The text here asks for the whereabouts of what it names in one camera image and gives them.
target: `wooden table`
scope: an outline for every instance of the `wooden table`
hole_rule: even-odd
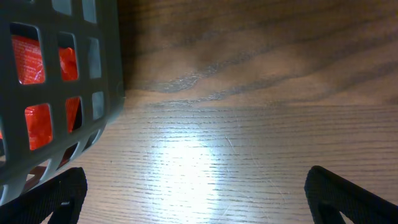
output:
[[[314,165],[398,203],[397,1],[118,2],[80,223],[313,223]]]

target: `table surface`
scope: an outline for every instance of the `table surface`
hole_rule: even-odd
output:
[[[313,223],[320,165],[398,203],[398,2],[119,0],[126,104],[80,223]]]

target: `red packaging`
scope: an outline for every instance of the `red packaging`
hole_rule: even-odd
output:
[[[16,59],[19,82],[23,85],[43,83],[45,81],[45,71],[39,42],[13,35],[12,46]],[[78,72],[75,51],[71,48],[59,48],[59,56],[63,80],[77,80]],[[73,129],[79,103],[80,99],[77,97],[68,99],[65,104],[69,132]],[[30,150],[33,151],[51,142],[53,136],[48,104],[26,108],[25,118],[29,133]]]

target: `gray plastic basket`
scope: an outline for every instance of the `gray plastic basket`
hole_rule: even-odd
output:
[[[0,31],[0,148],[6,157],[0,162],[2,205],[45,182],[90,148],[108,121],[121,112],[124,89],[116,1],[1,0]],[[13,34],[36,36],[40,41],[44,83],[19,83]],[[78,80],[65,82],[58,47],[71,45],[75,47]],[[77,96],[81,101],[81,126],[69,133],[65,102]],[[49,104],[53,139],[31,151],[24,111],[43,103]],[[65,157],[70,149],[73,154]],[[45,161],[49,161],[47,167],[39,166]],[[27,181],[28,174],[35,176]]]

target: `black object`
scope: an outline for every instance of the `black object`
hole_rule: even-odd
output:
[[[344,224],[340,212],[357,223],[398,223],[398,207],[322,168],[311,168],[305,194],[315,224]]]
[[[0,207],[0,223],[77,223],[87,193],[82,168],[72,168]]]

